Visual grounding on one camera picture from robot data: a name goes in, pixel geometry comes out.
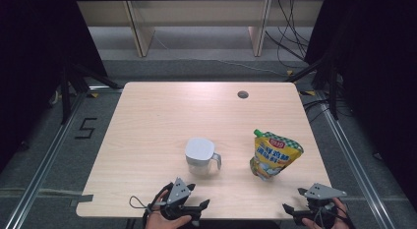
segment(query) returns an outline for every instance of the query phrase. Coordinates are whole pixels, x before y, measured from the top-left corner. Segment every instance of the yellow pouch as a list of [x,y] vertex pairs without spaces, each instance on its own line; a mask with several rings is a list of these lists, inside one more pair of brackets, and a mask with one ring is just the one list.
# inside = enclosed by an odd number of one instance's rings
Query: yellow pouch
[[255,130],[255,156],[250,160],[252,173],[262,180],[269,179],[288,167],[304,152],[297,142]]

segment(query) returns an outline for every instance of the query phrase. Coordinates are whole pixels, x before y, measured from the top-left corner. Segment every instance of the black cable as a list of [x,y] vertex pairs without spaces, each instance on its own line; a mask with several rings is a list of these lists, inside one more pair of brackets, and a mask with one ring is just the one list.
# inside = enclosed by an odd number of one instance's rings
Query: black cable
[[342,211],[344,213],[344,215],[346,215],[346,217],[342,217],[338,214],[334,214],[331,211],[328,211],[328,214],[337,217],[338,219],[342,220],[344,223],[346,223],[346,225],[349,227],[349,229],[356,229],[355,225],[353,225],[352,219],[350,218],[349,214],[347,214],[347,212],[343,209],[341,209],[340,207],[336,206],[336,208],[340,211]]
[[343,115],[345,117],[355,117],[355,115],[343,113],[339,109],[337,109],[337,113],[339,113],[339,114],[341,114],[341,115]]
[[282,35],[285,39],[287,39],[288,41],[290,41],[290,42],[292,42],[292,43],[298,43],[297,41],[294,41],[293,39],[288,38],[288,36],[286,36],[286,35],[284,34],[284,32],[282,32],[282,30],[281,30],[279,27],[277,27],[277,28],[278,28],[279,33],[281,33],[281,35]]
[[325,224],[323,222],[323,217],[322,217],[322,211],[321,210],[319,210],[319,214],[320,214],[320,222],[321,222],[321,225],[324,227]]
[[[287,23],[287,26],[286,26],[286,28],[285,28],[285,32],[284,32],[284,34],[286,33],[287,29],[288,29],[288,23]],[[285,65],[285,64],[281,61],[281,58],[279,57],[279,48],[280,48],[280,45],[282,44],[282,39],[283,39],[283,36],[281,37],[281,40],[280,40],[280,41],[279,41],[279,43],[277,44],[277,45],[278,45],[278,49],[276,50],[276,57],[278,58],[279,63],[281,63],[281,64],[282,64],[282,65],[284,65],[284,66],[287,66],[287,67],[292,68],[291,66]]]
[[282,62],[281,58],[279,57],[279,44],[278,44],[278,49],[276,50],[276,57],[278,58],[278,61],[281,65],[287,67],[287,68],[292,68],[292,69],[304,69],[305,67],[300,67],[300,66],[292,66],[292,65],[287,65],[284,62]]
[[[132,199],[135,199],[135,200],[137,200],[140,204],[141,204],[141,206],[134,206],[134,205],[132,205]],[[139,200],[139,198],[137,198],[137,197],[135,197],[135,196],[131,196],[130,197],[130,199],[129,199],[129,205],[132,207],[132,208],[147,208],[142,202],[141,202],[141,200]]]
[[303,106],[307,106],[304,108],[306,115],[308,115],[310,112],[310,109],[316,106],[317,104],[323,104],[327,102],[328,102],[328,99],[321,99],[321,100],[315,100],[315,101],[303,104]]
[[313,123],[313,121],[315,121],[321,114],[323,114],[325,111],[327,111],[328,108],[326,108],[325,110],[322,110],[318,115],[316,115],[316,117],[314,117],[312,120],[309,121],[309,123]]
[[277,44],[278,46],[282,47],[283,49],[285,49],[286,51],[288,51],[289,53],[291,53],[292,55],[294,55],[295,57],[297,57],[299,60],[304,60],[303,57],[299,56],[297,53],[295,53],[294,51],[292,51],[291,49],[289,49],[288,47],[284,46],[283,44],[279,43],[278,41],[276,41],[274,38],[272,38],[272,36],[269,35],[269,33],[267,31],[265,31],[265,34],[273,41],[275,42],[275,44]]
[[148,216],[154,211],[152,208],[155,205],[157,199],[162,195],[162,193],[165,190],[169,190],[172,189],[172,186],[174,184],[173,183],[169,183],[168,185],[166,185],[165,187],[162,188],[162,190],[160,190],[160,192],[158,192],[158,194],[156,194],[155,198],[153,199],[153,201],[148,204],[147,207],[145,207],[145,212],[144,212],[144,216],[142,216],[142,225],[145,228],[147,226],[147,221],[148,221]]
[[313,218],[313,221],[316,223],[316,221],[317,221],[317,218],[320,216],[320,211],[319,210],[317,210],[317,212],[316,212],[316,215],[314,216],[314,218]]
[[295,23],[294,23],[294,14],[293,14],[293,9],[294,9],[294,1],[293,0],[290,0],[290,16],[289,17],[287,17],[287,15],[285,14],[285,11],[283,10],[283,7],[282,7],[282,5],[281,5],[281,3],[280,3],[280,1],[278,0],[278,4],[279,4],[279,7],[280,7],[280,9],[281,9],[281,12],[282,12],[282,14],[283,14],[283,16],[284,16],[284,18],[285,18],[285,21],[287,22],[287,25],[286,25],[286,28],[285,28],[285,32],[283,33],[283,34],[285,34],[286,33],[286,30],[287,30],[287,28],[290,28],[291,30],[292,30],[292,32],[294,33],[294,36],[295,36],[295,38],[296,38],[296,40],[297,40],[297,45],[298,45],[298,48],[299,48],[299,50],[300,50],[300,52],[301,52],[301,54],[304,56],[304,53],[306,53],[306,51],[305,51],[305,49],[300,45],[300,44],[302,44],[301,43],[301,41],[299,40],[299,38],[298,38],[298,36],[300,36],[301,38],[303,38],[304,40],[306,40],[304,37],[302,37],[297,31],[296,31],[296,29],[295,29]]
[[293,14],[293,10],[294,10],[294,1],[293,1],[293,0],[290,0],[289,5],[290,5],[290,12],[291,12],[291,14],[289,15],[289,21],[290,21],[290,22],[288,22],[288,23],[290,24],[291,30],[292,30],[292,32],[294,33],[295,39],[297,40],[297,46],[298,46],[298,49],[300,50],[300,53],[303,55],[303,57],[305,57],[306,50],[305,50],[305,49],[304,49],[304,47],[301,45],[301,41],[300,41],[300,39],[298,38],[298,33],[297,33],[297,30],[295,29],[294,14]]

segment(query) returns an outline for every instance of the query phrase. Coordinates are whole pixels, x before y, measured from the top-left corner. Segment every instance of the cable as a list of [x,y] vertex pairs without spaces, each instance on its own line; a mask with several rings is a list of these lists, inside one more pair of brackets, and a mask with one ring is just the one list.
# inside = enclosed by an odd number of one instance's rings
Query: cable
[[[153,37],[154,37],[154,38],[157,40],[157,42],[158,42],[160,45],[162,45],[162,46],[163,46],[166,50],[170,51],[170,48],[168,48],[165,44],[163,44],[163,43],[159,40],[159,38],[156,36],[156,34],[154,34],[154,35],[153,35]],[[174,57],[174,58],[176,58],[176,59],[178,59],[178,60],[197,60],[197,61],[203,61],[203,60],[201,60],[201,59],[195,59],[195,58],[179,58],[179,57],[176,57],[176,56],[173,56],[173,57]],[[244,67],[244,68],[247,68],[247,69],[251,69],[251,70],[255,70],[255,71],[270,72],[270,73],[274,73],[274,74],[279,75],[279,76],[288,77],[288,75],[283,74],[283,73],[279,73],[279,72],[274,71],[274,70],[267,70],[267,69],[259,69],[259,68],[254,68],[254,67],[247,66],[247,65],[244,65],[244,64],[238,64],[238,63],[233,63],[233,62],[227,62],[227,61],[224,61],[224,60],[213,60],[213,61],[220,62],[220,63],[227,64],[227,65],[241,66],[241,67]]]
[[325,111],[327,111],[328,108],[326,108],[325,110],[322,110],[318,115],[316,115],[316,117],[314,117],[312,120],[309,121],[309,123],[313,123],[313,121],[315,121],[321,114],[323,114]]
[[325,224],[323,222],[323,217],[322,217],[322,211],[321,210],[319,210],[319,214],[320,214],[320,222],[321,222],[322,228],[325,228]]
[[285,31],[284,31],[284,33],[282,34],[282,37],[281,37],[281,39],[279,40],[279,42],[277,43],[277,45],[278,45],[278,49],[276,50],[276,57],[278,58],[278,61],[279,61],[279,63],[281,63],[282,65],[284,65],[284,66],[287,66],[287,67],[291,67],[291,66],[288,66],[288,65],[285,65],[282,61],[281,61],[281,59],[280,59],[280,57],[279,57],[279,47],[280,47],[280,45],[282,45],[282,39],[283,39],[283,36],[285,35],[285,33],[286,33],[286,31],[288,30],[288,21],[287,21],[287,25],[286,25],[286,28],[285,28]]
[[291,53],[292,55],[294,55],[295,57],[297,57],[299,60],[304,60],[303,57],[299,56],[298,54],[296,54],[294,51],[292,51],[291,49],[289,49],[288,47],[284,46],[283,44],[279,43],[278,41],[276,41],[274,38],[272,38],[272,36],[269,35],[269,33],[267,31],[265,31],[265,34],[273,41],[275,42],[275,44],[277,44],[278,46],[282,47],[283,49],[285,49],[286,51],[288,51],[289,53]]
[[145,212],[144,212],[144,215],[142,216],[142,226],[143,226],[143,228],[146,228],[146,226],[147,226],[147,221],[148,221],[148,216],[153,212],[153,211],[155,211],[154,209],[153,209],[153,206],[155,205],[155,203],[156,203],[156,201],[159,199],[159,197],[163,194],[163,192],[165,192],[166,190],[170,190],[170,189],[172,189],[172,186],[173,186],[174,184],[173,183],[169,183],[168,185],[166,185],[165,187],[163,187],[159,192],[158,192],[158,194],[156,194],[156,196],[155,196],[155,198],[153,199],[153,201],[150,203],[150,204],[148,204],[148,206],[146,206],[145,207]]
[[333,213],[331,211],[327,211],[328,214],[330,214],[331,216],[337,217],[338,219],[342,220],[344,223],[346,223],[346,225],[348,226],[349,229],[356,229],[355,225],[353,225],[352,219],[350,218],[349,214],[347,214],[347,211],[341,209],[340,207],[336,206],[336,208],[340,211],[342,211],[344,213],[344,215],[346,215],[346,217],[342,217],[336,213]]
[[317,218],[319,217],[319,213],[320,213],[320,211],[318,210],[318,211],[316,212],[316,215],[314,215],[314,218],[313,218],[313,222],[314,222],[314,223],[316,223]]
[[341,112],[338,109],[337,109],[337,113],[339,113],[339,114],[341,114],[341,115],[343,115],[345,117],[355,117],[355,115],[353,115],[353,114],[346,114],[346,113]]
[[306,115],[309,114],[309,111],[312,107],[316,106],[317,104],[322,104],[322,103],[328,103],[328,99],[315,100],[315,101],[303,104],[303,106],[307,106],[304,108]]
[[[141,204],[141,206],[142,206],[142,207],[132,205],[132,199],[137,200],[137,201]],[[135,197],[135,196],[131,196],[131,197],[130,197],[130,199],[129,199],[129,205],[130,205],[132,208],[147,208],[147,207],[146,207],[146,206],[145,206],[145,205],[141,202],[141,200],[139,200],[139,198],[137,198],[137,197]]]
[[[284,32],[282,32],[279,28],[278,28],[278,30],[279,30],[279,32],[282,34],[282,38],[287,38],[289,41],[291,41],[291,42],[294,42],[294,43],[296,43],[297,44],[297,46],[298,46],[298,48],[299,48],[299,50],[300,50],[300,53],[304,56],[304,54],[306,53],[306,50],[305,50],[305,48],[303,47],[303,46],[307,46],[307,45],[304,45],[303,43],[301,43],[301,41],[300,41],[300,39],[299,39],[299,37],[300,38],[302,38],[304,41],[306,41],[306,42],[309,42],[307,39],[305,39],[303,36],[301,36],[298,32],[297,32],[297,30],[295,29],[295,21],[294,21],[294,14],[293,14],[293,9],[294,9],[294,1],[293,0],[290,0],[289,1],[290,2],[290,15],[289,15],[289,17],[287,17],[287,15],[286,15],[286,13],[285,13],[285,11],[284,11],[284,9],[283,9],[283,7],[282,7],[282,5],[281,5],[281,2],[278,0],[278,4],[279,4],[279,7],[280,7],[280,9],[281,9],[281,12],[282,12],[282,14],[283,14],[283,16],[284,16],[284,18],[285,18],[285,21],[287,22],[287,24],[286,24],[286,27],[285,27],[285,31]],[[286,34],[286,31],[287,31],[287,29],[288,28],[290,28],[291,30],[292,30],[292,32],[293,32],[293,34],[294,34],[294,36],[295,36],[295,39],[296,39],[296,41],[293,41],[293,40],[290,40],[285,34]]]

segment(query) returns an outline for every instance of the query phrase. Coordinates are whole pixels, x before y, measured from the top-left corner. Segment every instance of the human hand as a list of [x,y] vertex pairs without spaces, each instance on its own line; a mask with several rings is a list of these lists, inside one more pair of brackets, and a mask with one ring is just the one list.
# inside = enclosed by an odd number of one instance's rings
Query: human hand
[[[162,198],[168,193],[165,190],[157,199],[157,201],[162,201]],[[167,220],[165,217],[160,214],[160,206],[156,205],[152,208],[152,213],[148,216],[148,222],[146,229],[177,229],[180,226],[187,224],[191,220],[190,215],[185,215],[179,217],[175,220]]]
[[[342,218],[347,218],[346,206],[338,198],[333,198],[333,202],[334,202],[335,206],[337,207],[337,215],[342,217]],[[320,229],[321,228],[314,221],[312,221],[308,218],[303,218],[302,222],[309,229]],[[334,224],[331,227],[331,229],[349,229],[349,226],[344,221],[342,221],[340,218],[336,217],[334,219]]]

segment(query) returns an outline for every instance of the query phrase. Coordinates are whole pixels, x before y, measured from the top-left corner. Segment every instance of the white mug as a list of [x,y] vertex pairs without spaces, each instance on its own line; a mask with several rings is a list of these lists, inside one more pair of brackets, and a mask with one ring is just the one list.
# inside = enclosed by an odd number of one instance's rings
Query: white mug
[[221,156],[214,152],[214,143],[203,138],[192,138],[187,142],[185,156],[188,169],[197,175],[207,175],[210,170],[210,160],[217,161],[217,169],[221,168]]

